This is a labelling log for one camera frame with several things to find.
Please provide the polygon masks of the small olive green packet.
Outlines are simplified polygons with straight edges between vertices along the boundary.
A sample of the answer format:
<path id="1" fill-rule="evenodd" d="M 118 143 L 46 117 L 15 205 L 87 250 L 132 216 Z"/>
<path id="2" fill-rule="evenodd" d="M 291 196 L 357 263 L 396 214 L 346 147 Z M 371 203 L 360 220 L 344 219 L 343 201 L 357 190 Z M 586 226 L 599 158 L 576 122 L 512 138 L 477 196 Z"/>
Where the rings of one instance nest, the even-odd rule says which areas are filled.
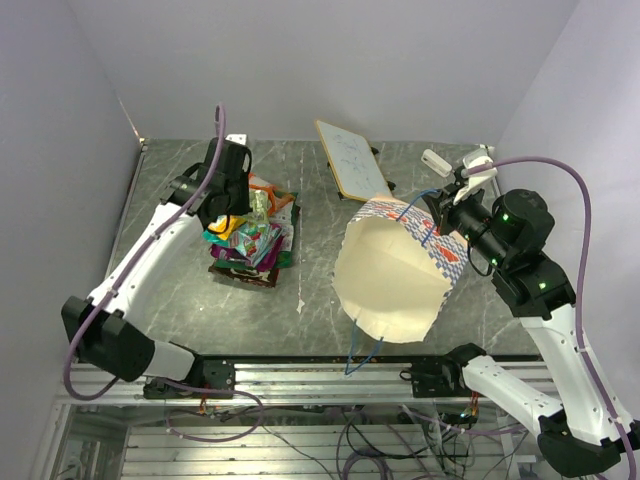
<path id="1" fill-rule="evenodd" d="M 267 192 L 263 190 L 251 190 L 249 192 L 249 203 L 251 212 L 247 215 L 247 218 L 257 224 L 268 223 L 271 201 Z"/>

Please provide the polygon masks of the orange snack packet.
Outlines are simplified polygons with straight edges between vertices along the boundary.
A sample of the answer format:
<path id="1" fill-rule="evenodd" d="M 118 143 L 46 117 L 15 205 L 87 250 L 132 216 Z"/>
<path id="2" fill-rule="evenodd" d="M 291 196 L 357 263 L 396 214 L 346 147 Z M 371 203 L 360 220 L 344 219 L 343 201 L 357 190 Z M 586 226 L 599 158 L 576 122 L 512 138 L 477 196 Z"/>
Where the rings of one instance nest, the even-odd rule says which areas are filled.
<path id="1" fill-rule="evenodd" d="M 293 192 L 282 190 L 254 173 L 249 174 L 249 187 L 255 192 L 262 192 L 266 195 L 268 215 L 274 214 L 296 200 L 296 195 Z"/>

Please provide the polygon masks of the yellow snack packet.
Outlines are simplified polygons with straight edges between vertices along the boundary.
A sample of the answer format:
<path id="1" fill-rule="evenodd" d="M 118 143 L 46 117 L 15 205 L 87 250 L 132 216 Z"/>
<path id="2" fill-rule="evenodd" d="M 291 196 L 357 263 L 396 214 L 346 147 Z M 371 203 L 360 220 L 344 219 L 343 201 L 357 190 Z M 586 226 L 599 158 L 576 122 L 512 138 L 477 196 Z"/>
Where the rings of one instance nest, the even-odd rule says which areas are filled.
<path id="1" fill-rule="evenodd" d="M 246 223 L 242 216 L 221 215 L 207 227 L 207 232 L 221 240 L 227 240 L 239 227 Z"/>

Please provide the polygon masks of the green snack packet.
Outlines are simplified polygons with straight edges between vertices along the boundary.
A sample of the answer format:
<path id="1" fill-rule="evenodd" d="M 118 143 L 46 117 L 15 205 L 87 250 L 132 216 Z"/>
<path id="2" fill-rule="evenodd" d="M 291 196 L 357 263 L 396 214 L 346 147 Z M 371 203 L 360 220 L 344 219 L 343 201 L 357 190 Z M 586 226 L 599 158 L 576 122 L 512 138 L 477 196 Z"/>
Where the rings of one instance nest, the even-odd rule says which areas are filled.
<path id="1" fill-rule="evenodd" d="M 298 193 L 291 193 L 293 200 L 270 216 L 270 221 L 281 227 L 282 243 L 277 255 L 275 267 L 289 268 L 293 265 L 295 229 L 299 218 L 300 207 L 297 203 Z"/>

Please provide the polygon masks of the teal Fox's candy bag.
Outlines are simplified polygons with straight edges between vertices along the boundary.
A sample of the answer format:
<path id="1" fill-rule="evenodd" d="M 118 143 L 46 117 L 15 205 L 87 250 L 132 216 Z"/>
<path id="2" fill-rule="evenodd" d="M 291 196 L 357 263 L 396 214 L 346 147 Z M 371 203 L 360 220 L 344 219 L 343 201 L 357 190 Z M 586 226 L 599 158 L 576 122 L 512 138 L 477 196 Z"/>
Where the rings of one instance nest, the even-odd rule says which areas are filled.
<path id="1" fill-rule="evenodd" d="M 205 231 L 204 239 L 211 245 L 234 249 L 244 257 L 248 257 L 253 265 L 274 248 L 281 236 L 281 227 L 277 224 L 257 224 L 246 222 L 239 227 L 227 240 L 221 240 Z"/>

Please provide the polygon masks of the purple candy bag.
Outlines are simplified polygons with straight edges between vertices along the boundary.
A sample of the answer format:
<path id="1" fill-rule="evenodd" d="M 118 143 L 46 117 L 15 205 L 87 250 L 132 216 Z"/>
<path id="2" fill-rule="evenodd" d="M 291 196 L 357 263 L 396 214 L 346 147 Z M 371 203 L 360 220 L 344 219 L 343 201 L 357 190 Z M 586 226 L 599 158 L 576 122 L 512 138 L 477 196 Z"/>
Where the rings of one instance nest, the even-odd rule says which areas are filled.
<path id="1" fill-rule="evenodd" d="M 280 246 L 281 242 L 277 241 L 275 247 L 266 253 L 256 265 L 253 265 L 248 257 L 244 257 L 234 249 L 212 244 L 209 251 L 211 256 L 220 264 L 220 268 L 253 269 L 258 272 L 265 272 L 273 268 L 291 266 L 291 259 L 286 252 L 280 249 Z"/>

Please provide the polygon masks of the blue checkered paper bag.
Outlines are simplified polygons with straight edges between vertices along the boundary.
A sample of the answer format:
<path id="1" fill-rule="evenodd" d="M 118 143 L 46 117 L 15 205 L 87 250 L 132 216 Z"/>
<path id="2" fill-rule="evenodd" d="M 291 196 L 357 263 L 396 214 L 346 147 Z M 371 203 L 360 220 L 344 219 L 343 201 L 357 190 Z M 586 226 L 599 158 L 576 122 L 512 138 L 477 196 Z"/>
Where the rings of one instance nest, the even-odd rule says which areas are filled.
<path id="1" fill-rule="evenodd" d="M 357 361 L 351 345 L 344 374 L 371 362 L 385 343 L 423 341 L 468 263 L 468 241 L 443 235 L 434 217 L 390 196 L 366 201 L 349 221 L 332 286 L 342 310 L 375 341 Z"/>

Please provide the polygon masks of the brown Kettle chips bag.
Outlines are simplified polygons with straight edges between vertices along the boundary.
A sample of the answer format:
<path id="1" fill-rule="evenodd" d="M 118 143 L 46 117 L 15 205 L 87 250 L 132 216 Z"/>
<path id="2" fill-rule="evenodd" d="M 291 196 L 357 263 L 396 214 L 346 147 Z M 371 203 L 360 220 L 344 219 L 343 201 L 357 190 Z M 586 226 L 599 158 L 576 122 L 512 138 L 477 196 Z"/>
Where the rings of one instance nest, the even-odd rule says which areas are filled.
<path id="1" fill-rule="evenodd" d="M 279 276 L 278 269 L 260 272 L 255 269 L 222 268 L 215 265 L 211 265 L 208 272 L 243 284 L 264 288 L 274 288 Z"/>

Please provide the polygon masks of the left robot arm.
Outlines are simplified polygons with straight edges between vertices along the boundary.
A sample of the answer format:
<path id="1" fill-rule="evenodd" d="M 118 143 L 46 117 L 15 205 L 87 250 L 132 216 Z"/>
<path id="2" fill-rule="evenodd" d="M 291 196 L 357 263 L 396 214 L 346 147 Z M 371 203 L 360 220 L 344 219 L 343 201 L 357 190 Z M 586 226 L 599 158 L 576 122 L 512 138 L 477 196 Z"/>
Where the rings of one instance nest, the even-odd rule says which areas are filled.
<path id="1" fill-rule="evenodd" d="M 223 136 L 205 158 L 165 187 L 149 224 L 118 266 L 86 298 L 69 297 L 61 309 L 69 351 L 63 384 L 69 395 L 93 401 L 104 395 L 77 391 L 74 360 L 93 365 L 114 381 L 152 378 L 182 397 L 214 395 L 207 358 L 171 342 L 156 341 L 135 325 L 148 297 L 174 257 L 219 218 L 250 211 L 252 153 Z"/>

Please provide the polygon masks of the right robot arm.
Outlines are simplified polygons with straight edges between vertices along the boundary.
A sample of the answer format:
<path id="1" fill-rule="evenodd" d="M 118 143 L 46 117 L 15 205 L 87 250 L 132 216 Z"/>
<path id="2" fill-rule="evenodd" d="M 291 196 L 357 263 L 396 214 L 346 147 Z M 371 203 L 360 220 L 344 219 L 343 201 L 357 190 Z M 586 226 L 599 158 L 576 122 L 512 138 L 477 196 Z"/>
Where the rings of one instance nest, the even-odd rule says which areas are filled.
<path id="1" fill-rule="evenodd" d="M 477 392 L 514 417 L 536 439 L 547 463 L 566 478 L 600 475 L 639 449 L 639 423 L 623 409 L 609 412 L 612 393 L 594 376 L 578 300 L 564 270 L 543 251 L 555 225 L 545 201 L 516 189 L 482 204 L 477 192 L 457 201 L 459 187 L 422 194 L 441 234 L 456 232 L 489 264 L 498 296 L 538 348 L 558 396 L 551 398 L 508 373 L 469 343 L 444 357 L 442 387 Z"/>

